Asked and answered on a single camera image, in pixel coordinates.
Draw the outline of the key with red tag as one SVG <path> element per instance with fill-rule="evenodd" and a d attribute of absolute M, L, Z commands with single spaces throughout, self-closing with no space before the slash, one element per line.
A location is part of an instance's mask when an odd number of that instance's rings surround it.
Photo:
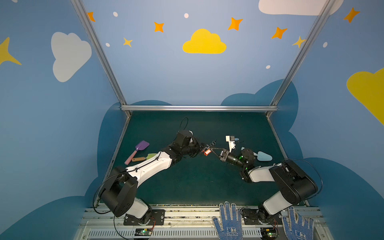
<path fill-rule="evenodd" d="M 211 148 L 204 148 L 202 152 L 204 153 L 205 156 L 208 156 L 212 152 L 212 150 Z"/>

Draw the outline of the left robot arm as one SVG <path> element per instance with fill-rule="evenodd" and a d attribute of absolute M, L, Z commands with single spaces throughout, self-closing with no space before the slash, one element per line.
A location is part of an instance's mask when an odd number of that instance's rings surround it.
<path fill-rule="evenodd" d="M 192 131 L 181 130 L 174 141 L 154 157 L 130 167 L 115 167 L 97 191 L 98 197 L 115 217 L 128 215 L 140 225 L 152 217 L 152 208 L 136 197 L 141 184 L 155 174 L 170 168 L 184 156 L 194 158 L 214 143 L 206 145 Z"/>

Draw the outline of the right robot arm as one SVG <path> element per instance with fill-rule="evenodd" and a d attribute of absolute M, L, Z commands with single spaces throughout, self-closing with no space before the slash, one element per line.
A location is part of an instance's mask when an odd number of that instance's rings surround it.
<path fill-rule="evenodd" d="M 272 156 L 244 147 L 238 156 L 227 149 L 220 149 L 220 153 L 215 155 L 220 161 L 239 167 L 240 175 L 247 183 L 274 182 L 277 185 L 277 193 L 258 207 L 259 220 L 275 216 L 314 196 L 319 190 L 315 181 L 291 159 L 271 166 L 255 167 L 256 161 L 267 162 Z"/>

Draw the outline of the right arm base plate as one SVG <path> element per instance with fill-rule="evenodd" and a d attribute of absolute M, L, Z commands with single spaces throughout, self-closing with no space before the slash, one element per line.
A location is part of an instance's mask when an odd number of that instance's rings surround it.
<path fill-rule="evenodd" d="M 280 214 L 270 215 L 266 210 L 241 208 L 240 213 L 245 225 L 282 225 Z"/>

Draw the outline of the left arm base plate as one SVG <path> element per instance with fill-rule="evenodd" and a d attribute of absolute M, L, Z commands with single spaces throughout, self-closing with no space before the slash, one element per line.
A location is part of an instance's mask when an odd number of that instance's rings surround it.
<path fill-rule="evenodd" d="M 163 226 L 165 221 L 165 210 L 148 210 L 145 215 L 138 219 L 132 215 L 126 214 L 124 226 Z"/>

